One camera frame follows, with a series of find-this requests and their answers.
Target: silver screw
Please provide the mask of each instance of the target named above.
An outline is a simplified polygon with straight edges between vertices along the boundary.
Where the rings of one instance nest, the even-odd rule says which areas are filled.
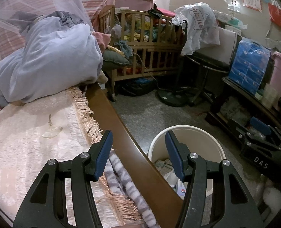
[[[85,152],[80,154],[80,157],[82,157],[83,159],[87,158],[89,156],[89,153]]]
[[[223,164],[228,166],[228,165],[230,165],[230,161],[227,160],[227,159],[224,159],[224,160],[223,160]]]
[[[189,155],[192,159],[197,159],[199,157],[199,155],[197,155],[196,153],[190,153]]]
[[[56,160],[55,159],[50,159],[48,162],[47,162],[49,165],[53,165],[56,163]]]

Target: red plastic bag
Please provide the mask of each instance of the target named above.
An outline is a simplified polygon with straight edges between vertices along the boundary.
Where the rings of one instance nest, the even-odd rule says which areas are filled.
[[[268,3],[270,21],[281,27],[281,9],[276,5]]]

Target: gray speckled floor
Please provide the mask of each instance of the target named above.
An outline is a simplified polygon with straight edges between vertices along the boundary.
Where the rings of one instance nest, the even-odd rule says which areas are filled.
[[[240,158],[239,147],[223,130],[204,120],[205,112],[210,107],[208,102],[205,101],[195,107],[170,107],[160,102],[153,91],[140,97],[118,95],[117,101],[112,105],[145,153],[148,152],[154,137],[170,126],[192,125],[207,131],[221,144],[226,158],[233,163],[250,193],[254,195],[260,173]],[[208,207],[203,222],[208,223],[209,217]]]

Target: light blue blanket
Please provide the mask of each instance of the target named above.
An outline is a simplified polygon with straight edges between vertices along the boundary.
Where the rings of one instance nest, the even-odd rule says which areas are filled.
[[[96,82],[103,59],[89,25],[50,16],[32,25],[25,39],[24,48],[0,61],[1,107]]]

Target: blue gripper pad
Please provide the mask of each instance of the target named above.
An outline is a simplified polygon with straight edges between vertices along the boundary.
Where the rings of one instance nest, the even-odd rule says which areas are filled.
[[[103,174],[112,145],[113,134],[111,131],[106,130],[100,142],[93,144],[89,150],[91,160],[95,160],[95,172],[93,177],[96,181],[98,181]]]
[[[172,130],[167,131],[165,143],[176,176],[185,182],[186,170],[188,169],[188,155],[190,151],[185,144],[179,143]]]
[[[266,125],[264,122],[261,122],[259,119],[252,117],[249,121],[249,123],[259,132],[261,132],[263,135],[271,135],[272,131],[269,128],[268,125]]]

